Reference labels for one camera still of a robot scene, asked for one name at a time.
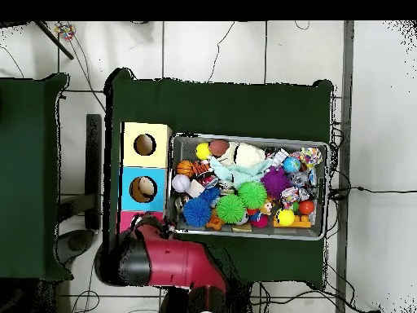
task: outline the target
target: orange ball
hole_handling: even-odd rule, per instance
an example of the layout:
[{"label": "orange ball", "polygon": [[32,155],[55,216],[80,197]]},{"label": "orange ball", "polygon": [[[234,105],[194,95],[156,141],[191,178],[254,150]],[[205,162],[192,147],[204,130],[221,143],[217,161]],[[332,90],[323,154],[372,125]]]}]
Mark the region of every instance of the orange ball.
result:
[{"label": "orange ball", "polygon": [[178,163],[177,173],[184,174],[188,178],[194,175],[194,170],[192,169],[193,165],[190,161],[184,160]]},{"label": "orange ball", "polygon": [[314,203],[312,201],[301,201],[298,209],[304,215],[311,214],[314,211]]}]

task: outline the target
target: cardboard cube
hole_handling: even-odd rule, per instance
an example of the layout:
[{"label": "cardboard cube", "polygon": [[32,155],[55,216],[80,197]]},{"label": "cardboard cube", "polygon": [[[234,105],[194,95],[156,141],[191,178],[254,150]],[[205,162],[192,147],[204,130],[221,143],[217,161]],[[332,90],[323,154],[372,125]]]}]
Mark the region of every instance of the cardboard cube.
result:
[{"label": "cardboard cube", "polygon": [[124,122],[123,162],[128,167],[166,168],[169,137],[167,125]]},{"label": "cardboard cube", "polygon": [[121,211],[164,212],[166,178],[167,169],[124,166],[119,191]]},{"label": "cardboard cube", "polygon": [[[144,211],[121,211],[121,222],[119,223],[119,230],[120,233],[123,231],[128,231],[132,224],[133,219],[139,215],[143,216],[145,214]],[[153,212],[153,215],[158,218],[161,222],[164,219],[164,215],[161,212]]]}]

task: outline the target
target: plastic bin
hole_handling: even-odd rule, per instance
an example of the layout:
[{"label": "plastic bin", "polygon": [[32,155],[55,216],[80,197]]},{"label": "plastic bin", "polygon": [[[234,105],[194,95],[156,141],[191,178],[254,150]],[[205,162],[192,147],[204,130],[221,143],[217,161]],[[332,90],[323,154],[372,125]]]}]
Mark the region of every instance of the plastic bin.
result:
[{"label": "plastic bin", "polygon": [[[232,225],[224,224],[220,231],[214,231],[207,227],[192,227],[187,225],[182,214],[178,214],[175,208],[175,199],[178,193],[171,187],[172,178],[175,175],[175,167],[179,161],[197,161],[195,148],[199,143],[210,142],[213,139],[224,139],[234,142],[245,142],[258,148],[276,147],[283,148],[287,152],[295,152],[301,148],[318,148],[323,155],[323,162],[316,166],[318,177],[318,194],[315,203],[315,211],[309,216],[311,228],[295,227],[273,227],[272,219],[277,207],[273,208],[273,213],[269,216],[269,225],[264,228],[252,227],[252,231],[232,231]],[[168,168],[168,191],[166,216],[177,223],[178,232],[188,232],[191,234],[207,234],[215,236],[244,236],[257,238],[274,238],[289,240],[319,240],[322,239],[327,227],[327,197],[329,190],[329,146],[326,143],[307,142],[285,139],[263,139],[250,137],[235,137],[211,134],[173,134],[170,138],[169,168]]]}]

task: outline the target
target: yellow ball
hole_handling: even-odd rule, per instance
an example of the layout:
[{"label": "yellow ball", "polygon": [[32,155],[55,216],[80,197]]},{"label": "yellow ball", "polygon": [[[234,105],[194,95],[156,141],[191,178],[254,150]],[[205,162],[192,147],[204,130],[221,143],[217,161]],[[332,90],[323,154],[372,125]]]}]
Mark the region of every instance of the yellow ball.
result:
[{"label": "yellow ball", "polygon": [[212,153],[209,149],[209,143],[200,143],[195,148],[195,154],[201,160],[207,160],[207,156],[210,156]]},{"label": "yellow ball", "polygon": [[296,216],[292,210],[279,209],[275,214],[275,218],[281,226],[288,227],[294,223]]}]

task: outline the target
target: dark green tablecloth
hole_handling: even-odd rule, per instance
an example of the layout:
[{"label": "dark green tablecloth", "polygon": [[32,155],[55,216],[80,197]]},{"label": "dark green tablecloth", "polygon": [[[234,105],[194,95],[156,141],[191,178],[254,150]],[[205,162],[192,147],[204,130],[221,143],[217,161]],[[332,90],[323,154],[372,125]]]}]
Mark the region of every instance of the dark green tablecloth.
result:
[{"label": "dark green tablecloth", "polygon": [[[106,169],[111,162],[111,179],[107,176],[111,202],[104,203],[110,217],[103,220],[103,225],[110,228],[110,234],[114,234],[116,224],[121,121],[166,124],[174,132],[329,142],[329,81],[314,86],[137,81],[127,69],[119,69],[108,78],[105,89],[106,136],[112,133],[111,139],[106,139],[104,164]],[[323,240],[204,235],[182,238],[205,244],[223,262],[230,255],[243,281],[299,280],[322,287]]]},{"label": "dark green tablecloth", "polygon": [[56,105],[68,76],[0,78],[0,278],[71,278],[55,259]]}]

